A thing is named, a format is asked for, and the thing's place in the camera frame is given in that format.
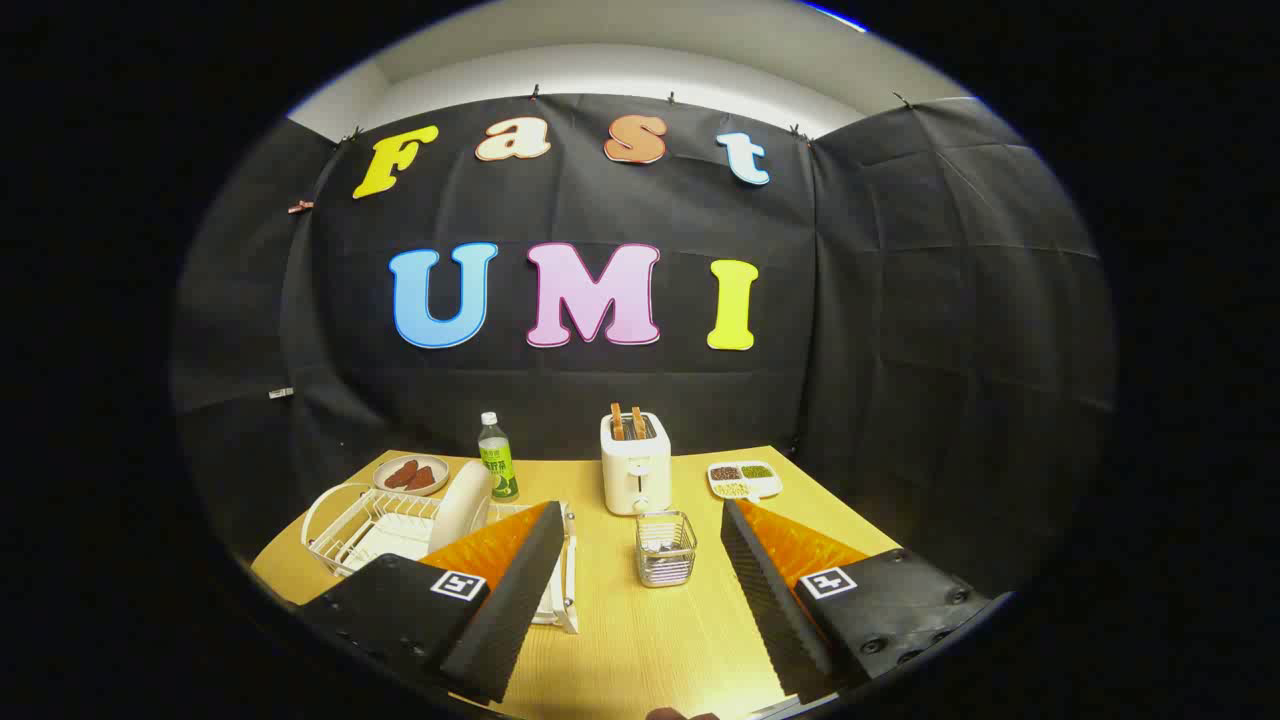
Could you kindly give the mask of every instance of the blue letter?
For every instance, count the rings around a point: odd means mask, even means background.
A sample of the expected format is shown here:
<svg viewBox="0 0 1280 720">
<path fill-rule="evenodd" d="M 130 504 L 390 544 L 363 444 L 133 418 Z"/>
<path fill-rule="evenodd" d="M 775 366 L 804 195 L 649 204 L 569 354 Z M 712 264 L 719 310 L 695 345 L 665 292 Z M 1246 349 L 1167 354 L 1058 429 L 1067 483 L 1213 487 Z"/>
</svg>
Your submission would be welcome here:
<svg viewBox="0 0 1280 720">
<path fill-rule="evenodd" d="M 468 242 L 453 249 L 453 261 L 462 265 L 462 305 L 451 320 L 431 316 L 426 291 L 431 266 L 440 259 L 434 250 L 410 250 L 392 258 L 396 275 L 396 329 L 419 347 L 453 347 L 471 340 L 484 324 L 489 292 L 485 288 L 489 260 L 498 255 L 492 242 Z"/>
<path fill-rule="evenodd" d="M 745 132 L 731 132 L 716 136 L 716 142 L 728 149 L 728 169 L 733 170 L 742 182 L 751 184 L 764 184 L 769 182 L 769 173 L 755 167 L 753 155 L 764 158 L 764 149 L 751 145 L 751 138 Z"/>
</svg>

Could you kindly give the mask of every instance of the dish rack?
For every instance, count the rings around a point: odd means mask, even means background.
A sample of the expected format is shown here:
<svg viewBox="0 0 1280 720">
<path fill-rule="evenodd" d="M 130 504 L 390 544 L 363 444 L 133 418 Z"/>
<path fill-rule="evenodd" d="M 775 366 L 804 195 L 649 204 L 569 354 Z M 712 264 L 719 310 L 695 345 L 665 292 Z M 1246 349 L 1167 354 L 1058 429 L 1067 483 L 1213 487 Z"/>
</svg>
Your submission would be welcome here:
<svg viewBox="0 0 1280 720">
<path fill-rule="evenodd" d="M 694 573 L 698 536 L 678 510 L 636 515 L 636 573 L 649 588 L 678 585 Z"/>
<path fill-rule="evenodd" d="M 311 520 L 326 500 L 342 492 L 361 492 L 356 500 L 320 534 L 311 536 Z M 325 491 L 311 503 L 302 519 L 302 546 L 324 562 L 335 577 L 346 578 L 378 556 L 390 552 L 407 560 L 421 560 L 428 555 L 435 512 L 440 500 L 419 497 L 384 489 L 365 483 L 343 483 Z M 485 498 L 471 518 L 468 532 L 479 530 L 498 520 L 509 518 L 531 505 L 507 505 Z M 577 551 L 575 515 L 568 503 L 561 502 L 564 523 L 564 548 L 556 560 L 556 570 L 543 591 L 541 602 L 534 614 L 539 625 L 558 625 L 577 634 L 577 609 L 573 606 L 573 556 Z"/>
</svg>

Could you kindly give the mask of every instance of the white wire rack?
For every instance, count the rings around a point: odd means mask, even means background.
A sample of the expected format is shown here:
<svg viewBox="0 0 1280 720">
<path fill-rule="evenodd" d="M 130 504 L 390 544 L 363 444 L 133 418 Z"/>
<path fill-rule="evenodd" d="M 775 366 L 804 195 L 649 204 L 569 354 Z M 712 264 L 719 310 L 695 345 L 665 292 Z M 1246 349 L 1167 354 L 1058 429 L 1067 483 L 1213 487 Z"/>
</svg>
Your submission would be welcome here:
<svg viewBox="0 0 1280 720">
<path fill-rule="evenodd" d="M 356 500 L 319 534 L 311 537 L 311 520 L 316 510 L 335 493 L 351 493 L 360 488 Z M 330 573 L 346 578 L 379 555 L 390 552 L 408 560 L 421 560 L 428 555 L 431 528 L 440 501 L 417 497 L 364 483 L 343 483 L 325 491 L 311 503 L 302 519 L 302 546 L 325 564 Z M 485 498 L 471 518 L 468 532 L 509 518 L 530 505 L 506 505 Z M 577 551 L 575 515 L 567 503 L 561 503 L 564 521 L 564 548 L 556 561 L 541 602 L 534 615 L 535 624 L 559 625 L 570 633 L 579 632 L 577 609 L 573 606 L 573 556 Z"/>
</svg>

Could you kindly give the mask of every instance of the table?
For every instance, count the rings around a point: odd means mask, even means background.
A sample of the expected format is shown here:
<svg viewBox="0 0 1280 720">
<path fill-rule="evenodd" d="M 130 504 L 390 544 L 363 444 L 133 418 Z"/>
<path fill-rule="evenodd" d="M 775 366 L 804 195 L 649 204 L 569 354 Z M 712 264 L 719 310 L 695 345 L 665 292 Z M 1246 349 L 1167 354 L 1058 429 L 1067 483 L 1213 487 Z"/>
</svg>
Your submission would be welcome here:
<svg viewBox="0 0 1280 720">
<path fill-rule="evenodd" d="M 408 452 L 388 451 L 347 482 L 371 483 L 378 465 L 402 455 Z M 440 457 L 449 464 L 451 482 L 474 460 Z M 684 585 L 645 588 L 632 555 L 635 520 L 605 510 L 600 461 L 517 457 L 517 503 L 559 500 L 576 514 L 575 603 L 581 634 L 531 625 L 504 702 L 490 708 L 530 720 L 641 720 L 654 707 L 671 706 L 689 717 L 716 712 L 721 720 L 735 720 L 786 698 L 719 541 L 724 501 L 707 483 L 709 464 L 735 460 L 763 460 L 782 478 L 782 492 L 762 500 L 763 507 L 868 555 L 899 547 L 772 447 L 682 455 L 672 457 L 672 509 L 689 515 L 698 536 L 694 573 Z M 444 488 L 433 497 L 443 495 Z M 328 525 L 346 505 L 321 506 L 314 527 Z M 302 547 L 301 527 L 300 516 L 251 566 L 276 593 L 300 605 L 339 580 Z"/>
</svg>

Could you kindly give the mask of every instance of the green drink bottle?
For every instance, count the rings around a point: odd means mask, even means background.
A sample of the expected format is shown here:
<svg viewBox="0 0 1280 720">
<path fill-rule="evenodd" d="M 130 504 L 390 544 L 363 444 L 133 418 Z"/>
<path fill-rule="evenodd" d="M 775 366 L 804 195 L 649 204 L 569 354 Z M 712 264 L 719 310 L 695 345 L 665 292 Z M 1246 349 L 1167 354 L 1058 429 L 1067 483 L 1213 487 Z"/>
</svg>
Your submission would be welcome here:
<svg viewBox="0 0 1280 720">
<path fill-rule="evenodd" d="M 511 441 L 498 427 L 497 413 L 481 414 L 480 424 L 484 425 L 480 430 L 480 461 L 493 475 L 493 498 L 498 502 L 511 502 L 520 497 L 516 468 L 511 464 Z"/>
</svg>

